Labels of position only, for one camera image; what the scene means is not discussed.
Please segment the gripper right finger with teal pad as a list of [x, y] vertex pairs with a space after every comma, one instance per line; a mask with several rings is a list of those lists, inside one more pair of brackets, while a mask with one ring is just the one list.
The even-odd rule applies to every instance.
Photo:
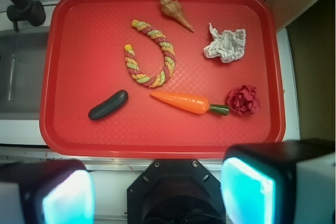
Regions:
[[335, 223], [335, 142], [233, 145], [220, 182], [232, 223]]

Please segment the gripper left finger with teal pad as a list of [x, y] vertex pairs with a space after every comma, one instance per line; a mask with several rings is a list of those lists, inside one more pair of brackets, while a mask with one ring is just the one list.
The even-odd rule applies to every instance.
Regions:
[[1, 164], [1, 223], [93, 223], [94, 188], [79, 160]]

